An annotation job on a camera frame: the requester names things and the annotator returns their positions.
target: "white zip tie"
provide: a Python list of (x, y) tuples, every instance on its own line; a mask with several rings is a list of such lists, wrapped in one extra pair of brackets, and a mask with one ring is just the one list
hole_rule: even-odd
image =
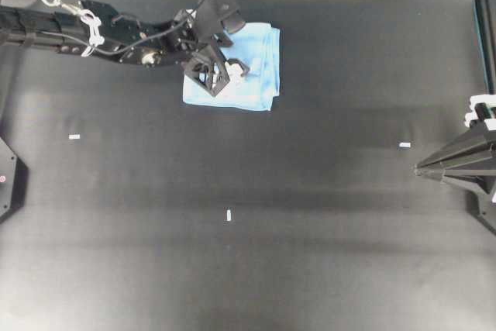
[[(99, 17), (95, 16), (89, 9), (83, 9), (81, 11), (81, 21), (84, 22), (90, 28), (90, 40), (89, 43), (91, 47), (101, 46), (105, 42), (105, 38), (100, 35), (100, 30), (98, 27), (102, 25), (102, 21)], [(86, 47), (82, 53), (82, 57), (88, 57), (95, 50), (94, 48)]]
[(61, 7), (66, 9), (73, 15), (79, 16), (80, 20), (88, 25), (90, 29), (89, 44), (91, 44), (91, 47), (86, 47), (84, 52), (81, 54), (82, 57), (88, 57), (93, 53), (95, 47), (101, 46), (105, 42), (105, 38), (100, 35), (100, 30), (98, 29), (99, 26), (102, 25), (102, 21), (89, 9), (81, 9), (76, 5), (63, 3), (61, 0), (52, 0), (51, 2), (48, 0), (41, 1), (48, 7)]

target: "folded towel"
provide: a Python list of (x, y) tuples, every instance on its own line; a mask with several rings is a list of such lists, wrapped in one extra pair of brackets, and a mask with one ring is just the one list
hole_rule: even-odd
[(234, 42), (222, 48), (226, 58), (237, 58), (250, 67), (240, 81), (231, 80), (212, 97), (188, 77), (184, 77), (183, 101), (193, 105), (233, 107), (264, 111), (272, 107), (279, 95), (279, 29), (270, 23), (247, 23), (229, 37)]

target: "black robotic arm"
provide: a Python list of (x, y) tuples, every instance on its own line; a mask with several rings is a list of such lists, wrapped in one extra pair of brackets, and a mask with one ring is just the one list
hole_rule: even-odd
[(0, 45), (91, 55), (145, 67), (180, 64), (184, 74), (212, 96), (229, 83), (227, 67), (239, 65), (242, 76), (249, 71), (242, 61), (227, 60), (220, 50), (233, 44), (227, 34), (245, 25), (236, 0), (198, 0), (193, 10), (183, 9), (161, 23), (141, 22), (92, 0), (79, 1), (78, 6), (61, 0), (42, 1), (69, 13), (0, 6)]

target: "small white piece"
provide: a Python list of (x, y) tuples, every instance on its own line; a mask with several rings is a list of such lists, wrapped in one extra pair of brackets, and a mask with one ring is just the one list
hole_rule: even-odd
[(244, 77), (241, 76), (243, 69), (238, 64), (230, 64), (226, 61), (225, 63), (227, 74), (229, 75), (229, 80), (231, 84), (239, 85), (243, 83)]
[(494, 131), (496, 130), (496, 119), (486, 119), (484, 120), (486, 123), (487, 130)]
[(496, 106), (496, 95), (475, 95), (470, 97), (470, 110), (475, 110), (475, 105), (486, 104), (489, 108)]
[(472, 122), (473, 120), (477, 120), (476, 112), (468, 112), (467, 114), (465, 114), (465, 126), (467, 128), (470, 128), (470, 122)]
[(80, 11), (79, 16), (81, 17), (81, 21), (88, 25), (90, 29), (89, 43), (91, 47), (86, 47), (81, 55), (82, 57), (88, 57), (93, 53), (94, 47), (101, 46), (105, 42), (105, 38), (100, 35), (100, 31), (98, 30), (99, 26), (102, 25), (102, 21), (88, 9), (83, 9)]

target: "cable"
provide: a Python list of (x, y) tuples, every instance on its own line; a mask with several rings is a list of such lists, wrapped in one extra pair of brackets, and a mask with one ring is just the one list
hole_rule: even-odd
[[(192, 14), (194, 12), (196, 12), (198, 10), (198, 8), (200, 8), (200, 6), (203, 4), (205, 0), (201, 0), (198, 5), (196, 7), (193, 8), (193, 10), (191, 12), (188, 12), (186, 11), (187, 14), (189, 14), (189, 16), (192, 16)], [(156, 33), (156, 34), (153, 34), (153, 35), (150, 35), (150, 36), (147, 36), (146, 38), (143, 38), (141, 40), (138, 40), (134, 43), (131, 43), (130, 45), (126, 46), (126, 47), (123, 47), (119, 50), (114, 50), (114, 51), (107, 51), (107, 50), (103, 50), (101, 48), (93, 48), (96, 52), (98, 53), (101, 53), (103, 54), (104, 56), (115, 56), (117, 54), (121, 54), (123, 52), (126, 52), (127, 50), (130, 50), (131, 48), (134, 48), (142, 43), (145, 43), (147, 42), (148, 40), (153, 40), (153, 39), (156, 39), (156, 38), (160, 38), (162, 36), (166, 36), (167, 34), (170, 34), (172, 33), (173, 31), (179, 29), (181, 26), (183, 26), (186, 22), (188, 21), (188, 19), (183, 19), (182, 21), (180, 21), (177, 25), (174, 25), (172, 26), (171, 28), (167, 29), (167, 30), (164, 30), (160, 33)], [(41, 31), (42, 34), (46, 34), (46, 35), (52, 35), (52, 36), (61, 36), (63, 38), (68, 38), (68, 39), (71, 39), (75, 42), (78, 42), (80, 44), (83, 44), (84, 46), (87, 46), (87, 47), (92, 47), (92, 45), (90, 43), (87, 43), (75, 36), (71, 36), (71, 35), (67, 35), (67, 34), (64, 34), (64, 33), (52, 33), (52, 32), (49, 32), (49, 31)]]
[(47, 7), (51, 7), (51, 8), (61, 7), (75, 16), (80, 16), (83, 11), (83, 9), (77, 7), (76, 5), (64, 3), (62, 2), (62, 0), (52, 0), (51, 2), (49, 2), (48, 0), (41, 0), (41, 1)]
[(120, 12), (117, 16), (112, 17), (110, 20), (112, 22), (112, 25), (115, 25), (117, 21), (120, 19), (131, 19), (132, 21), (136, 22), (138, 29), (141, 29), (141, 21), (138, 19), (137, 16), (133, 15), (132, 13), (129, 12)]

